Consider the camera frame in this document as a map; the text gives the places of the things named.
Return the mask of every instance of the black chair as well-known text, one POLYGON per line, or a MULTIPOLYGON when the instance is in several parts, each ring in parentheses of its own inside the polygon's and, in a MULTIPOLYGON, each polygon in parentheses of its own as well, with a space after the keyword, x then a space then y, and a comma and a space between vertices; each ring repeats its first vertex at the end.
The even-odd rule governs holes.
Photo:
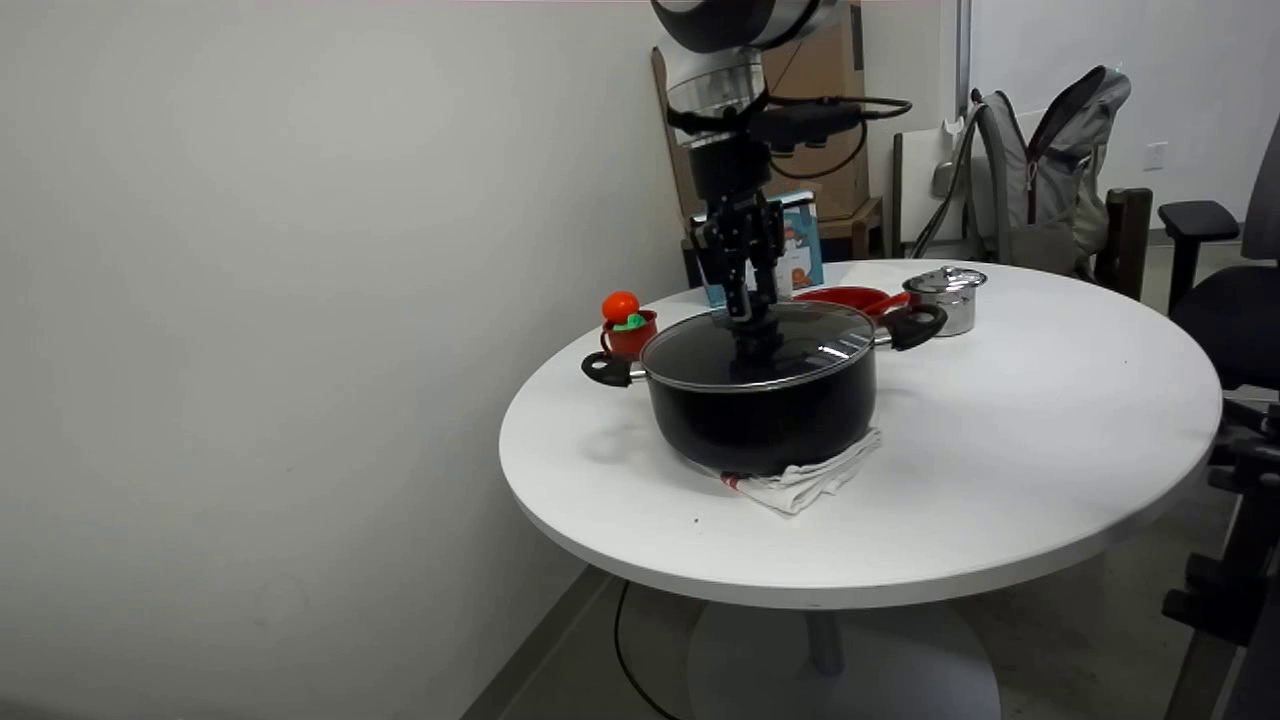
MULTIPOLYGON (((1210 354, 1225 389, 1280 390, 1280 266, 1225 266, 1193 286, 1207 238, 1239 234, 1242 254, 1280 260, 1280 123, 1265 150, 1242 228, 1207 198, 1163 202, 1174 238, 1168 317, 1210 354)), ((1163 595, 1163 617, 1196 629, 1168 720, 1207 720, 1247 646, 1228 720, 1280 717, 1280 413, 1228 401, 1207 457, 1210 484, 1234 491, 1234 520, 1218 556, 1193 556, 1184 589, 1163 595)))

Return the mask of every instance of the white round table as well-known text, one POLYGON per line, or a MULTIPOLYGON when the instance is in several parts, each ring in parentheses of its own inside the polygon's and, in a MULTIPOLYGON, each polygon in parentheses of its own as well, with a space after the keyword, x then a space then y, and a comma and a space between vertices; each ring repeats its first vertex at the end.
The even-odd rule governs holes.
MULTIPOLYGON (((826 283, 894 293, 900 278, 926 266, 940 265, 826 265, 826 283)), ((850 706, 891 720, 991 717, 991 670, 980 670, 980 644, 955 617, 873 610, 873 629, 855 617, 1023 582, 1121 541, 1203 462, 1218 422, 1218 379, 1196 341, 1135 298, 1027 266, 963 266, 989 270, 977 293, 977 329, 916 350, 875 350, 873 429, 878 444, 837 496, 800 514, 777 514, 674 459, 650 418, 644 379, 598 389, 578 377, 596 332, 535 367, 510 401, 500 431, 505 477, 539 533, 611 577, 711 604, 861 606, 839 620, 855 663, 850 684, 839 687, 891 687, 833 699, 837 687, 811 690, 811 680, 779 670, 782 684, 800 684, 800 697, 817 697, 802 706, 811 717, 850 706), (902 663, 916 675, 955 663, 942 670, 955 680, 950 690, 980 684, 972 706, 948 690, 936 690, 942 697, 936 706, 916 706, 926 690, 902 670, 878 670, 891 657, 882 635, 902 635, 902 663), (861 646, 875 646, 873 675, 855 660, 861 646)), ((650 309, 661 322, 709 313, 702 293, 650 309)), ((777 629, 779 610, 742 606, 702 617, 690 644, 697 684, 742 687, 742 675, 731 670, 779 668, 765 644, 788 644, 793 629, 777 629), (731 646, 731 635, 747 629, 758 635, 747 644, 757 652, 731 646)), ((750 684, 758 690, 724 713, 711 706, 721 699, 698 699, 716 690, 690 687, 697 717, 741 717, 768 690, 788 697, 765 690, 765 680, 750 684)))

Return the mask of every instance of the floor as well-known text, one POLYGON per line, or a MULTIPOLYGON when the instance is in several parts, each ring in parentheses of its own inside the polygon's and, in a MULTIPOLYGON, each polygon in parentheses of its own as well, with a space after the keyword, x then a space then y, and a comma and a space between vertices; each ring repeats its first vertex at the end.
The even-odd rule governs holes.
MULTIPOLYGON (((1163 309, 1170 246, 1146 246, 1145 298, 1163 309)), ((1233 243, 1203 246, 1199 270, 1239 265, 1233 243)), ((1160 617, 1160 595, 1181 582, 1187 550, 1216 550, 1228 498, 1203 484, 1163 513, 1146 533, 1104 556, 955 606, 980 632, 1004 720, 1154 720, 1163 717, 1187 632, 1160 617)), ((611 657, 611 606, 620 582, 592 577, 592 599, 545 652, 500 720, 656 720, 628 687, 611 657)), ((697 599, 632 589, 622 652, 644 687, 689 717, 685 652, 697 599)))

